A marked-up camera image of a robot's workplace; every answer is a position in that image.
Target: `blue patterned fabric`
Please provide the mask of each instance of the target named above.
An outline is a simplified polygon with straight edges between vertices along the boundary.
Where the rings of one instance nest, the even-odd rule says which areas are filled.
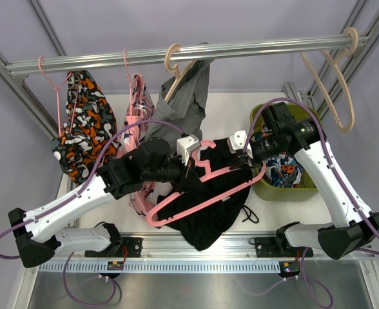
[[[254,134],[254,139],[259,140],[268,136],[267,127],[263,124],[260,132]],[[288,153],[280,153],[266,160],[265,180],[270,185],[280,188],[295,188],[300,184],[303,175],[303,167]]]

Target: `black garment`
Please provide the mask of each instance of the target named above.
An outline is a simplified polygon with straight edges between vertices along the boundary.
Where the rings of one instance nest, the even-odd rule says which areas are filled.
[[[235,157],[229,152],[226,138],[215,140],[214,143],[217,145],[214,149],[207,148],[200,152],[200,159],[208,159],[212,171],[229,166]],[[204,169],[198,167],[197,174],[204,175]],[[239,169],[211,179],[205,183],[203,190],[184,193],[161,209],[158,212],[159,219],[168,219],[174,214],[190,209],[251,179],[250,169]],[[218,201],[196,213],[171,222],[168,226],[180,230],[186,241],[197,250],[205,250],[232,226],[244,206],[248,194],[249,187],[231,195],[224,201]],[[159,196],[158,203],[163,199],[165,196]]]

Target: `cable clip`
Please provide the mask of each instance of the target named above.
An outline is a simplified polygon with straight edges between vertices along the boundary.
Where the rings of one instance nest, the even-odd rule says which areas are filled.
[[[75,189],[75,195],[79,198],[81,195],[78,193],[78,189]]]

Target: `gray shirt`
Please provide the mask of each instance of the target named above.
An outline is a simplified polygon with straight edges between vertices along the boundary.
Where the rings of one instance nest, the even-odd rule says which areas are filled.
[[[157,111],[151,119],[165,120],[175,124],[186,134],[194,134],[202,140],[200,126],[205,118],[211,62],[213,60],[197,61],[185,74],[168,103],[164,98],[174,83],[175,77],[167,80],[161,86]],[[177,139],[181,138],[181,134],[169,126],[149,124],[145,140],[154,136],[165,139],[171,146],[171,153],[177,150]]]

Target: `black bracket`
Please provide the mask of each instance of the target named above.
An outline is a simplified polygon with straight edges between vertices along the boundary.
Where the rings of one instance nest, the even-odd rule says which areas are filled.
[[[128,254],[126,258],[140,258],[142,251],[142,238],[141,237],[122,237],[122,245],[111,258],[124,258],[122,248],[126,247]],[[85,251],[86,258],[108,258],[104,252]]]
[[[305,247],[282,248],[278,245],[279,242],[276,241],[276,236],[250,238],[249,243],[254,245],[258,258],[296,258],[298,251],[302,256],[306,249]],[[313,250],[309,249],[306,253],[306,258],[313,256]]]

